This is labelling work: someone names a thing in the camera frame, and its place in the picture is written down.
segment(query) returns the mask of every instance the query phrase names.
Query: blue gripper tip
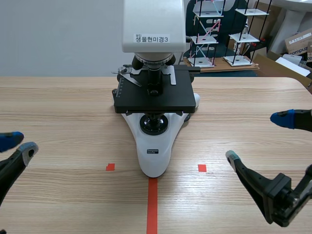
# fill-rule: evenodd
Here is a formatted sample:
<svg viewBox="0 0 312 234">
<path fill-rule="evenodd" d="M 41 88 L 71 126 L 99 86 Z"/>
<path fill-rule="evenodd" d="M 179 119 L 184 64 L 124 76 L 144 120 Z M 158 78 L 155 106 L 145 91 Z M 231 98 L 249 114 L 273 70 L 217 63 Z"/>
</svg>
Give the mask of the blue gripper tip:
<svg viewBox="0 0 312 234">
<path fill-rule="evenodd" d="M 294 129 L 294 115 L 294 110 L 276 112 L 271 115 L 270 120 L 280 127 Z"/>
</svg>

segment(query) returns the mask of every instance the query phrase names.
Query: microscope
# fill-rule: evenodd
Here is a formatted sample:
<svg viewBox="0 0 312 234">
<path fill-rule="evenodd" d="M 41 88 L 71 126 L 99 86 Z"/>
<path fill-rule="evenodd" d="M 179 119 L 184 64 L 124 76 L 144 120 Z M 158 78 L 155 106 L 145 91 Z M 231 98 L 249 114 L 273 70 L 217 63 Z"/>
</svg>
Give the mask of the microscope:
<svg viewBox="0 0 312 234">
<path fill-rule="evenodd" d="M 136 141 L 142 171 L 159 177 L 167 169 L 174 140 L 199 106 L 192 89 L 196 67 L 174 66 L 174 52 L 186 51 L 183 0 L 124 0 L 122 50 L 132 65 L 118 69 L 113 90 Z"/>
</svg>

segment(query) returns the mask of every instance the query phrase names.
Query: wooden table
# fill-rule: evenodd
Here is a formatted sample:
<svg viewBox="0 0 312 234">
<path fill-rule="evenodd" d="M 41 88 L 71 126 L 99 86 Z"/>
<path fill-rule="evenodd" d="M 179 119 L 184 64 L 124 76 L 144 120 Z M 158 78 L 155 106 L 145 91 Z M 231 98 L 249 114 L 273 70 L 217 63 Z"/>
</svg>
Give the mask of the wooden table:
<svg viewBox="0 0 312 234">
<path fill-rule="evenodd" d="M 115 78 L 0 78 L 0 131 L 19 130 L 39 145 L 2 204 L 0 228 L 146 233 L 148 178 L 128 125 L 114 113 L 116 87 Z M 309 92 L 291 78 L 196 78 L 193 87 L 200 106 L 158 179 L 158 233 L 311 234 L 312 202 L 286 229 L 267 224 L 225 158 L 234 150 L 253 170 L 285 173 L 297 185 L 312 163 L 312 134 L 277 127 L 270 115 L 311 109 Z M 105 171 L 108 163 L 115 171 Z"/>
</svg>

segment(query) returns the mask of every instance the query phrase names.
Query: microscope stage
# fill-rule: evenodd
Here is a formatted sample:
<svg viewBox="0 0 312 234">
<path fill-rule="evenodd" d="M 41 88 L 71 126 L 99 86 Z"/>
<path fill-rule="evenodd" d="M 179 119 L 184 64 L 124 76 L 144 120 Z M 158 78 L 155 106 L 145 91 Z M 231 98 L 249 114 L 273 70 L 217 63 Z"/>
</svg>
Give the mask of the microscope stage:
<svg viewBox="0 0 312 234">
<path fill-rule="evenodd" d="M 182 66 L 175 67 L 176 85 L 171 85 L 170 75 L 162 75 L 163 93 L 148 94 L 148 71 L 131 75 L 142 87 L 121 78 L 114 98 L 115 112 L 126 113 L 194 113 L 196 102 L 189 71 Z"/>
</svg>

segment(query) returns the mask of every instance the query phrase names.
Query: red tape marker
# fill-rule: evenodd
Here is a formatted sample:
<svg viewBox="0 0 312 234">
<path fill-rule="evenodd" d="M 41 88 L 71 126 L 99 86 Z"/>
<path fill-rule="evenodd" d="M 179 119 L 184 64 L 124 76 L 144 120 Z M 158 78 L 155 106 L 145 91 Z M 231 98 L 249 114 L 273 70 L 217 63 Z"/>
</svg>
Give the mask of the red tape marker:
<svg viewBox="0 0 312 234">
<path fill-rule="evenodd" d="M 115 170 L 115 164 L 114 163 L 109 163 L 108 166 L 106 167 L 107 172 L 112 172 Z"/>
<path fill-rule="evenodd" d="M 158 229 L 157 178 L 148 179 L 146 234 L 157 234 Z"/>
<path fill-rule="evenodd" d="M 198 171 L 199 172 L 207 172 L 207 167 L 205 164 L 199 164 L 198 165 Z"/>
</svg>

